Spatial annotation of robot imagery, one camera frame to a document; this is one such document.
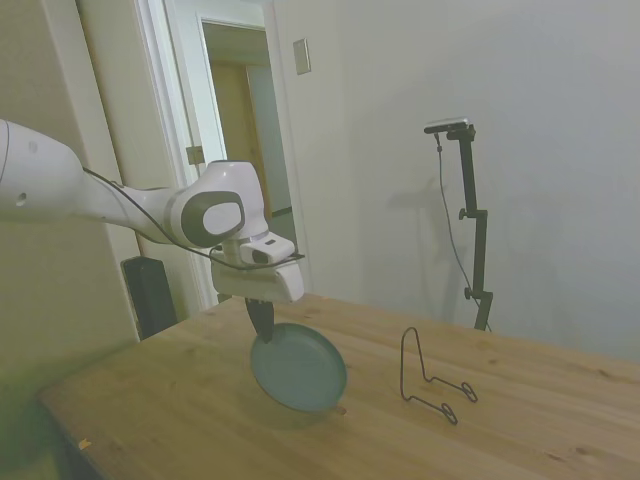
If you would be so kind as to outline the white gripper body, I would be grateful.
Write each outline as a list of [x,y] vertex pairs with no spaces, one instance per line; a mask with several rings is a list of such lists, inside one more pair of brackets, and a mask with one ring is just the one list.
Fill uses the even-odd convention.
[[303,277],[296,262],[253,271],[213,263],[211,271],[219,294],[277,303],[296,302],[304,295]]

